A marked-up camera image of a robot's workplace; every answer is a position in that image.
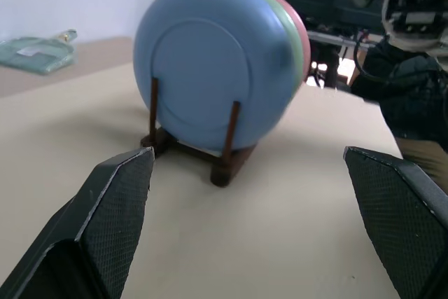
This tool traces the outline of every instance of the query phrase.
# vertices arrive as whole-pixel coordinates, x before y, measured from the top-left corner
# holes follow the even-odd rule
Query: wooden plate stand
[[[156,129],[155,121],[157,117],[158,89],[158,79],[152,78],[149,135],[140,141],[141,146],[152,146],[155,151],[155,157],[162,155],[168,148],[175,148],[188,155],[206,160],[211,163],[210,181],[212,184],[218,187],[227,187],[256,147],[256,145],[254,145],[240,150],[232,150],[232,142],[237,127],[241,104],[239,102],[233,102],[225,145],[221,156],[218,157],[180,143],[178,139],[170,135],[170,133],[162,127]]]

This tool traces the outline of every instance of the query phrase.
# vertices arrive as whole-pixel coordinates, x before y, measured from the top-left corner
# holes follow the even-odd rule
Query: plate
[[[294,86],[294,93],[295,93],[302,84],[303,79],[304,56],[302,50],[302,41],[300,39],[299,33],[297,31],[293,19],[284,10],[283,6],[279,4],[277,0],[265,0],[265,1],[269,4],[269,6],[271,6],[272,10],[280,19],[283,28],[288,33],[290,44],[293,48],[295,66],[297,69],[297,71],[295,72],[295,86]]]
[[[280,5],[282,5],[287,14],[289,14],[291,19],[294,21],[294,25],[299,32],[300,40],[302,41],[302,47],[303,47],[303,56],[304,56],[303,74],[305,78],[309,72],[309,66],[311,65],[311,46],[309,44],[307,28],[303,24],[303,21],[298,15],[298,13],[286,0],[277,0],[277,1],[280,3]]]
[[[254,145],[279,121],[296,82],[290,39],[264,0],[155,0],[134,42],[146,106],[159,80],[157,120],[176,138],[220,151],[234,101],[234,149]]]

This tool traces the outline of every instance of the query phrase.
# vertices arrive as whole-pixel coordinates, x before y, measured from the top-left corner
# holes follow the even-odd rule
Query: green plate
[[[299,88],[299,85],[301,84],[301,78],[303,78],[304,56],[303,56],[302,41],[300,40],[299,32],[297,31],[297,27],[294,25],[293,19],[291,19],[291,17],[285,11],[283,6],[281,4],[279,4],[279,2],[277,2],[277,0],[266,0],[266,2],[272,8],[274,13],[277,15],[278,19],[280,20],[281,24],[283,25],[283,28],[285,29],[286,33],[288,34],[292,48],[293,48],[295,68],[297,71],[297,76],[295,79],[295,87],[294,87],[294,93],[295,93],[296,90]]]

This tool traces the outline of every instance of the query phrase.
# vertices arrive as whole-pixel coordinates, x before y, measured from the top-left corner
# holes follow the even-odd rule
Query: person
[[[448,67],[415,49],[385,37],[367,52],[368,75],[358,76],[351,92],[379,103],[403,158],[448,194]]]

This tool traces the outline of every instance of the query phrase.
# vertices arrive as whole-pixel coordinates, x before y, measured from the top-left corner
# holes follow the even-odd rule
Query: white table
[[[92,168],[138,146],[148,112],[127,64],[4,97],[0,125],[3,282]],[[305,86],[226,189],[207,164],[162,156],[123,298],[397,299],[346,145],[399,155],[377,106]]]

